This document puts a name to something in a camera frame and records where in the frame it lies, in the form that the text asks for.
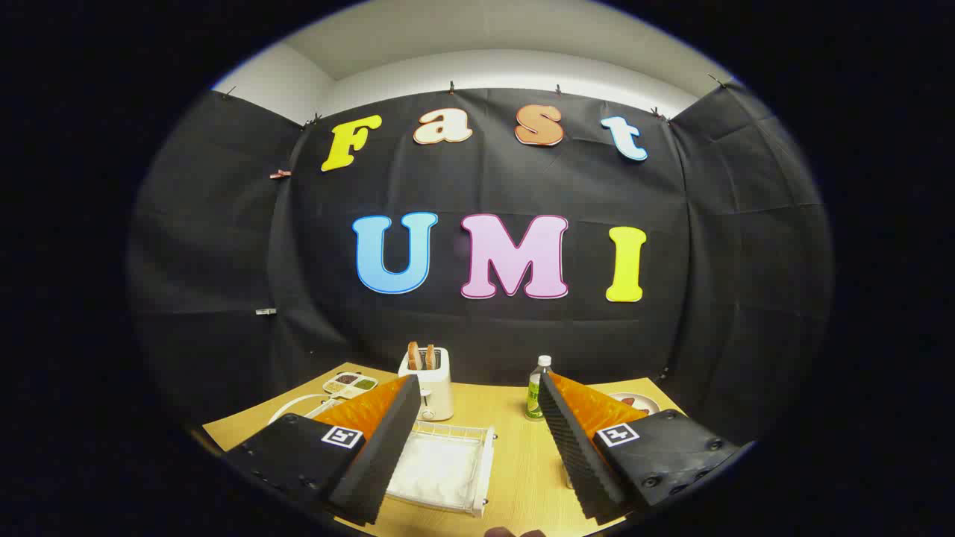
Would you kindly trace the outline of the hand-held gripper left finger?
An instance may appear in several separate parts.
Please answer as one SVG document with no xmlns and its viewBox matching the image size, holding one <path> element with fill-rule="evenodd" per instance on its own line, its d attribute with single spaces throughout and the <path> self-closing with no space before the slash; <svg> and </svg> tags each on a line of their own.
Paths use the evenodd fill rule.
<svg viewBox="0 0 955 537">
<path fill-rule="evenodd" d="M 285 412 L 224 459 L 301 511 L 373 524 L 420 403 L 419 378 L 406 375 L 313 418 Z"/>
</svg>

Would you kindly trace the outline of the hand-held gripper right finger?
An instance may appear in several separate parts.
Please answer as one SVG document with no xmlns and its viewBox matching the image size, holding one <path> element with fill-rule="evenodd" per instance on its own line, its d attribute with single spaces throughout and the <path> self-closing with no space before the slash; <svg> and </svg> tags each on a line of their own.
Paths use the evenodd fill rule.
<svg viewBox="0 0 955 537">
<path fill-rule="evenodd" d="M 730 468 L 739 447 L 678 410 L 645 414 L 546 371 L 539 407 L 584 517 L 644 518 Z"/>
</svg>

